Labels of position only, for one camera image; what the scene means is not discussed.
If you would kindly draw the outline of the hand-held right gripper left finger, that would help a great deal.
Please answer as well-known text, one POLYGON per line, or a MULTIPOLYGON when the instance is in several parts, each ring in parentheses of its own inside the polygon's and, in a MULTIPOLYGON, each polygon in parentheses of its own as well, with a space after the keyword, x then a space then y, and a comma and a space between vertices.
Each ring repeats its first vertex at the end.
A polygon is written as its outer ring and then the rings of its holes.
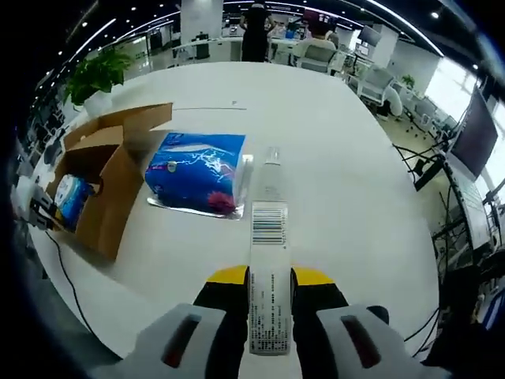
POLYGON ((218 270, 193 303, 181 303, 142 330, 120 362, 94 378, 236 378, 247 340, 249 268, 218 270))

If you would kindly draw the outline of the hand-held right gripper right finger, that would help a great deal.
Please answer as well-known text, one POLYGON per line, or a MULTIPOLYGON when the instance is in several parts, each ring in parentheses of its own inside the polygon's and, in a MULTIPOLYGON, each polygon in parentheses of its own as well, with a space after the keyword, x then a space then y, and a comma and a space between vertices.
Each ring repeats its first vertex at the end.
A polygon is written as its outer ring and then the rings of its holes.
POLYGON ((383 306, 349 305, 323 272, 294 267, 293 338, 304 378, 448 378, 406 351, 383 306))

